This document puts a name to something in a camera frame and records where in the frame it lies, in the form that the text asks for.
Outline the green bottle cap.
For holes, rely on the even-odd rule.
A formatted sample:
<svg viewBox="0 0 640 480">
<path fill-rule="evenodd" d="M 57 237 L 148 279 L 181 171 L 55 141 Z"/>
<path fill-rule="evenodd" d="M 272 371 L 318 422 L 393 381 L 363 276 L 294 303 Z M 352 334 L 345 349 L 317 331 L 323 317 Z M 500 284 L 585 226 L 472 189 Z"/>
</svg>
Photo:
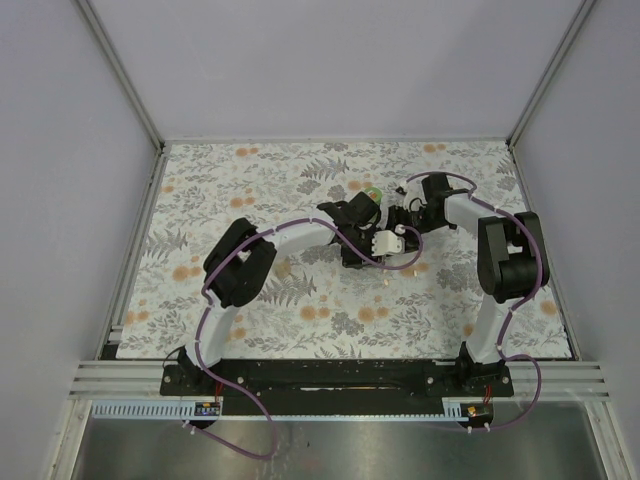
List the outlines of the green bottle cap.
<svg viewBox="0 0 640 480">
<path fill-rule="evenodd" d="M 383 198 L 383 193 L 380 189 L 376 188 L 376 187 L 368 187 L 364 190 L 364 193 L 371 199 L 373 200 L 376 204 L 380 205 L 382 198 Z"/>
</svg>

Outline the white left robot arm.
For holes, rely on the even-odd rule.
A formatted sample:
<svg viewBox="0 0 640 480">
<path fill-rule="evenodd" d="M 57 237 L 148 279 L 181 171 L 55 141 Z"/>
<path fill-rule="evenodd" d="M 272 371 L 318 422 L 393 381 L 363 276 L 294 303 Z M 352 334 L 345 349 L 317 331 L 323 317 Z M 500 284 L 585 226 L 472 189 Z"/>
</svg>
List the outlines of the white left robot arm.
<svg viewBox="0 0 640 480">
<path fill-rule="evenodd" d="M 189 363 L 182 383 L 196 395 L 216 386 L 213 365 L 223 356 L 227 334 L 239 309 L 261 292 L 276 261 L 297 252 L 337 243 L 343 264 L 373 262 L 373 236 L 381 219 L 379 203 L 365 192 L 349 201 L 325 202 L 299 219 L 260 230 L 246 218 L 235 220 L 206 257 L 201 294 L 205 311 L 194 339 L 185 346 Z"/>
</svg>

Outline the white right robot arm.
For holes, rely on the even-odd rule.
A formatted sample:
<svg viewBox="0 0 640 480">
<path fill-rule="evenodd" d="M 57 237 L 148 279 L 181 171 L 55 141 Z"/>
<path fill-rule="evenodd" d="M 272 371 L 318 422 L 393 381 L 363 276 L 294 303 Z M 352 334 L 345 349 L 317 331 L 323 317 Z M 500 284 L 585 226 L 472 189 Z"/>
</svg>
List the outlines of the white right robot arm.
<svg viewBox="0 0 640 480">
<path fill-rule="evenodd" d="M 475 396 L 491 382 L 489 367 L 508 361 L 505 343 L 515 312 L 533 300 L 550 277 L 540 219 L 512 214 L 476 196 L 460 174 L 425 172 L 398 185 L 403 205 L 389 209 L 387 225 L 409 224 L 425 234 L 462 228 L 477 239 L 477 277 L 484 297 L 472 334 L 457 357 L 455 383 Z"/>
</svg>

